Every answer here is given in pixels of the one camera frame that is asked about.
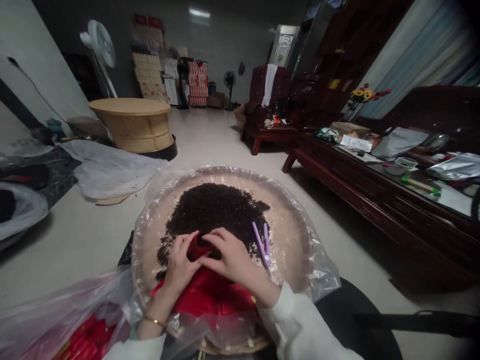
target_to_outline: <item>woven basket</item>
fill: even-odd
[[[110,130],[115,146],[131,153],[152,153],[174,143],[170,105],[144,98],[109,98],[88,104]]]
[[[137,226],[133,238],[131,266],[133,283],[138,290],[142,307],[144,309],[149,307],[152,299],[150,297],[150,292],[157,284],[156,280],[153,279],[157,272],[155,268],[157,264],[157,243],[165,233],[165,221],[173,211],[175,202],[181,195],[182,190],[201,184],[204,181],[236,186],[238,188],[243,188],[243,186],[249,188],[251,185],[255,185],[252,187],[252,194],[258,194],[258,191],[261,188],[265,194],[269,194],[270,200],[273,201],[272,204],[275,203],[280,206],[280,208],[277,207],[277,209],[280,210],[278,213],[267,213],[265,215],[266,220],[271,225],[271,231],[273,238],[275,239],[273,245],[270,246],[270,250],[272,251],[272,254],[275,254],[274,247],[276,246],[276,242],[280,242],[280,233],[286,237],[289,237],[289,234],[291,235],[291,233],[299,234],[301,239],[299,239],[298,245],[295,245],[301,256],[301,258],[296,261],[299,273],[295,275],[296,281],[292,283],[289,282],[289,284],[295,285],[294,291],[304,292],[310,283],[310,275],[313,271],[313,264],[310,259],[314,253],[311,241],[312,234],[308,230],[309,226],[308,220],[306,219],[306,213],[293,203],[294,200],[279,183],[248,170],[226,166],[214,166],[186,174],[171,183],[169,186],[163,188],[161,195],[159,195],[155,201],[150,203],[148,209],[144,210],[140,218],[137,220]],[[289,232],[288,234],[285,234],[280,229],[277,229],[276,226],[279,223],[287,224],[289,229],[291,225],[291,233]],[[174,325],[169,325],[166,328],[166,332],[174,338],[178,338],[181,331],[181,329]],[[248,341],[220,349],[204,339],[199,350],[212,355],[233,356],[255,353],[266,348],[270,344],[272,344],[270,337],[261,327],[256,326],[255,336]]]

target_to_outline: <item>artificial flower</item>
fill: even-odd
[[[374,95],[374,92],[372,90],[367,90],[365,91],[365,94],[363,95],[363,97],[367,100],[370,100],[371,98],[373,98],[375,95]]]

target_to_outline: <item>gold bracelet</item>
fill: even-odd
[[[157,324],[157,325],[161,326],[162,328],[166,328],[166,327],[167,327],[167,323],[166,323],[165,321],[156,320],[156,319],[154,319],[153,317],[150,317],[150,316],[148,316],[148,315],[145,315],[145,316],[143,317],[143,319],[144,319],[144,320],[147,320],[147,321],[149,321],[149,322],[152,322],[152,323],[154,323],[154,324]]]

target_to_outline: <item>person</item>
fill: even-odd
[[[130,339],[116,343],[107,360],[158,360],[162,354],[166,321],[178,297],[195,272],[205,266],[248,289],[257,299],[263,324],[277,347],[277,357],[288,359],[361,360],[344,348],[330,331],[312,301],[294,294],[289,284],[273,283],[267,272],[256,265],[243,242],[224,228],[217,228],[202,239],[215,246],[221,260],[200,257],[187,259],[187,250],[198,234],[178,236],[172,245],[164,285],[155,294],[144,319],[134,326]]]

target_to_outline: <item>wooden barrel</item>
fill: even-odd
[[[131,153],[152,153],[174,143],[170,105],[159,100],[119,97],[91,101],[88,106],[110,130],[115,146]]]

